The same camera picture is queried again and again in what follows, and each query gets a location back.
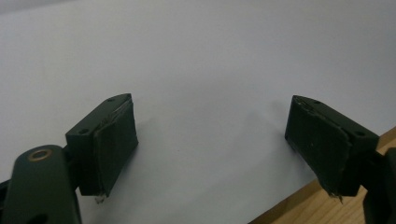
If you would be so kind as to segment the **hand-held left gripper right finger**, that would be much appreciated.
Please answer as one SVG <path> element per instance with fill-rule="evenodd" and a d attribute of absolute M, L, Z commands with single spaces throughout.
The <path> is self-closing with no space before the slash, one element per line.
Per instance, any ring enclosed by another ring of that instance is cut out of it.
<path fill-rule="evenodd" d="M 379 136 L 320 101 L 294 95 L 285 139 L 327 193 L 342 197 L 357 194 L 359 172 L 374 154 Z"/>

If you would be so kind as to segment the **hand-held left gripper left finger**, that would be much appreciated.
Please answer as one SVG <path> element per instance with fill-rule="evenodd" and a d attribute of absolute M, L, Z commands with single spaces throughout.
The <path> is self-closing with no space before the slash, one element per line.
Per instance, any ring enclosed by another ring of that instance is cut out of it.
<path fill-rule="evenodd" d="M 132 95 L 104 100 L 65 134 L 85 196 L 109 195 L 138 146 Z"/>

